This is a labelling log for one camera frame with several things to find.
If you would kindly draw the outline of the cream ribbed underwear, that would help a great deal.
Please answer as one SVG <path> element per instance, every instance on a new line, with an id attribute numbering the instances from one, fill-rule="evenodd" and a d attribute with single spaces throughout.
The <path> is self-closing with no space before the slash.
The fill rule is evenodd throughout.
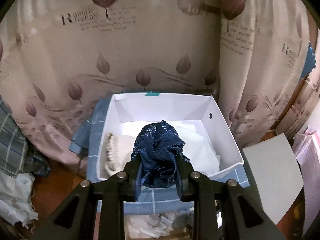
<path id="1" fill-rule="evenodd" d="M 105 143 L 107 161 L 104 168 L 109 176 L 122 171 L 126 163 L 131 161 L 135 140 L 129 135 L 108 134 Z"/>

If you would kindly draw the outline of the white crumpled plastic sheet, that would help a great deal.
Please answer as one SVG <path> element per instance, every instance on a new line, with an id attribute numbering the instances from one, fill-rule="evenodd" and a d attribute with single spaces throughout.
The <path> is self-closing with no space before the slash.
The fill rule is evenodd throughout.
<path id="1" fill-rule="evenodd" d="M 21 222 L 29 228 L 33 220 L 38 220 L 31 202 L 31 191 L 35 177 L 30 173 L 20 173 L 16 178 L 1 171 L 1 217 L 9 224 Z"/>

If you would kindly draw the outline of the white XINCCI shoe box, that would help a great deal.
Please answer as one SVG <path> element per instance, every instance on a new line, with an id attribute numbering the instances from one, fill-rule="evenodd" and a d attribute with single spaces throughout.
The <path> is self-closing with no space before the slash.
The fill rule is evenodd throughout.
<path id="1" fill-rule="evenodd" d="M 226 121 L 212 96 L 173 93 L 114 94 L 103 104 L 103 130 L 97 158 L 97 178 L 106 180 L 104 168 L 106 137 L 129 135 L 136 138 L 141 129 L 162 120 L 173 126 L 181 139 L 200 135 L 211 153 L 219 159 L 217 168 L 208 165 L 209 155 L 196 153 L 191 162 L 194 169 L 210 179 L 239 183 L 248 181 L 244 160 Z"/>

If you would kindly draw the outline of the blue checked cloth cover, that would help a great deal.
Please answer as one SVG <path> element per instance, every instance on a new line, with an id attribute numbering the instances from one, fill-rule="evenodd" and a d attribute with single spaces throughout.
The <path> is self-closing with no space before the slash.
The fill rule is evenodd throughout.
<path id="1" fill-rule="evenodd" d="M 88 157 L 86 179 L 93 183 L 101 182 L 97 175 L 98 151 L 110 101 L 110 98 L 105 98 L 97 102 L 93 108 L 92 115 L 73 135 L 69 147 L 70 151 L 80 156 Z M 229 179 L 235 179 L 242 187 L 249 187 L 247 174 L 242 164 L 237 164 L 230 168 L 224 176 L 214 178 L 214 180 L 223 183 Z M 135 203 L 124 205 L 124 213 L 126 215 L 149 215 L 186 210 L 191 206 L 191 202 L 183 203 L 179 200 L 174 186 L 154 190 L 142 189 Z"/>

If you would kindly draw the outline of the leaf pattern curtain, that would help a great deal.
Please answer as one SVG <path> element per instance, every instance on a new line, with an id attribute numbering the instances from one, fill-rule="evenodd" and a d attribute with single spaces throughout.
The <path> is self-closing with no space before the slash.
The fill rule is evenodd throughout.
<path id="1" fill-rule="evenodd" d="M 73 171 L 73 134 L 115 93 L 211 95 L 239 146 L 298 131 L 319 38 L 301 0 L 1 0 L 1 97 L 14 127 Z"/>

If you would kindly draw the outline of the pink checked fabric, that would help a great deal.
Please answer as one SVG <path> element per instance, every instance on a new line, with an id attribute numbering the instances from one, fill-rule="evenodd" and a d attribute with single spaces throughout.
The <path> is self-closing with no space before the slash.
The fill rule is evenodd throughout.
<path id="1" fill-rule="evenodd" d="M 300 165 L 304 183 L 303 234 L 306 234 L 319 213 L 319 131 L 309 126 L 304 133 L 296 134 L 292 150 Z"/>

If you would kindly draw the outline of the white shoe box lid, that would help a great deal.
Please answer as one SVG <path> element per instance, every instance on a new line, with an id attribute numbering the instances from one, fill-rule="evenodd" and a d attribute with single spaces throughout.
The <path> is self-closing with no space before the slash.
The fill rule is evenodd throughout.
<path id="1" fill-rule="evenodd" d="M 284 134 L 243 149 L 263 210 L 278 224 L 298 197 L 303 179 Z"/>

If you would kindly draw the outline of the wooden drawer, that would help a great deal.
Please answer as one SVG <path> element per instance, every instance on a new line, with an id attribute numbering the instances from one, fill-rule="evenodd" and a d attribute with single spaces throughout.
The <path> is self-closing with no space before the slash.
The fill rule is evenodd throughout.
<path id="1" fill-rule="evenodd" d="M 126 215 L 126 239 L 191 239 L 193 209 L 154 215 Z"/>

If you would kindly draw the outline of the grey plaid fabric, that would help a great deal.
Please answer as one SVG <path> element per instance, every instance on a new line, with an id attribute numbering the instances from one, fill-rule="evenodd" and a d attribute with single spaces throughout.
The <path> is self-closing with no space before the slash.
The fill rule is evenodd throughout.
<path id="1" fill-rule="evenodd" d="M 1 100 L 0 114 L 1 171 L 11 177 L 21 173 L 48 176 L 48 159 L 22 133 L 12 117 L 11 109 Z"/>

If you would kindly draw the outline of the dark blue lace underwear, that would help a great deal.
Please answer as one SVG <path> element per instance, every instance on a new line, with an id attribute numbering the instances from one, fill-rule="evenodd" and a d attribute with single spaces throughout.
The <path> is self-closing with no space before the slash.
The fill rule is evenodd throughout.
<path id="1" fill-rule="evenodd" d="M 151 123 L 136 137 L 131 160 L 140 160 L 141 188 L 162 189 L 176 186 L 176 157 L 190 159 L 183 154 L 185 142 L 166 121 Z"/>

